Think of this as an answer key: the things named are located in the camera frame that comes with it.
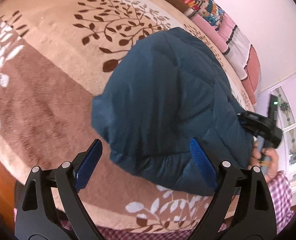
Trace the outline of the person's right hand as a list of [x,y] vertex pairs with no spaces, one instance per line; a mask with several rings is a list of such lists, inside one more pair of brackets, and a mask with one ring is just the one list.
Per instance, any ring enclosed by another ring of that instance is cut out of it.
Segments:
[[267,183],[271,182],[278,173],[279,156],[277,151],[274,148],[262,148],[259,151],[258,142],[255,141],[248,169],[250,170],[253,166],[266,168],[265,180]]

